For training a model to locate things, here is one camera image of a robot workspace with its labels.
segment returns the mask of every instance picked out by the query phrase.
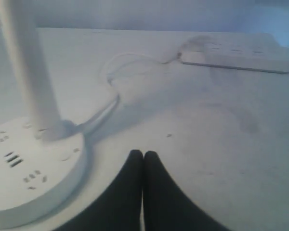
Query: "white cable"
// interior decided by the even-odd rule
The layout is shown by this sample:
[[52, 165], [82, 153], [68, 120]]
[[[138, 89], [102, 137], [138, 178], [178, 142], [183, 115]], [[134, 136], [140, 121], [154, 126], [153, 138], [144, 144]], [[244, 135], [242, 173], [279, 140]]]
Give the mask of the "white cable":
[[160, 62], [156, 59], [154, 59], [153, 57], [149, 56], [149, 55], [145, 55], [145, 54], [137, 54], [137, 53], [132, 53], [132, 52], [126, 52], [126, 53], [120, 53], [117, 54], [115, 56], [113, 56], [111, 59], [109, 59], [102, 67], [100, 74], [99, 74], [99, 78], [103, 81], [104, 85], [106, 86], [106, 88], [108, 89], [108, 91], [110, 92], [110, 97], [109, 100], [107, 101], [106, 104], [104, 104], [103, 106], [101, 106], [97, 112], [94, 114], [94, 116], [88, 120], [87, 122], [80, 124], [79, 125], [79, 130], [88, 134], [88, 133], [92, 133], [95, 131], [95, 129], [102, 123], [104, 122], [106, 119], [109, 118], [109, 115], [114, 111], [115, 107], [117, 106], [118, 102], [119, 102], [119, 92], [117, 91], [116, 88], [114, 88], [111, 84], [111, 81], [108, 79], [108, 70], [110, 65], [119, 57], [122, 56], [130, 56], [130, 55], [134, 55], [134, 56], [138, 56], [138, 57], [143, 57], [146, 58], [148, 60], [152, 60], [158, 64], [168, 64], [174, 60], [177, 59], [177, 57], [173, 57], [171, 59], [169, 59], [168, 61], [165, 62]]

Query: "desk surface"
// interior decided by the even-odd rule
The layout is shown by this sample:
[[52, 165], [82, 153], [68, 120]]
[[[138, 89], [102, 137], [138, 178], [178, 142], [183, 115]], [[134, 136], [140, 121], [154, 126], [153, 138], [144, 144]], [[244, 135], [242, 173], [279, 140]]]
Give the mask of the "desk surface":
[[[77, 123], [107, 97], [98, 80], [105, 61], [122, 52], [165, 59], [199, 34], [39, 32], [60, 111]], [[88, 137], [92, 167], [85, 184], [52, 216], [14, 230], [45, 231], [64, 223], [104, 191], [130, 149], [138, 148], [157, 151], [186, 195], [228, 228], [289, 231], [289, 75], [137, 57], [118, 59], [111, 67], [116, 69], [121, 102]], [[25, 114], [0, 34], [0, 123]]]

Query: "power strip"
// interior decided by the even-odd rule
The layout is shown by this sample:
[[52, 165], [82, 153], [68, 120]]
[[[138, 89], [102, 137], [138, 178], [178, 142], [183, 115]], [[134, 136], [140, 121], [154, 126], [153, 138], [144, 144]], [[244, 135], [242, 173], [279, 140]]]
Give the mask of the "power strip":
[[214, 33], [191, 38], [179, 51], [183, 64], [289, 73], [289, 48], [266, 33]]

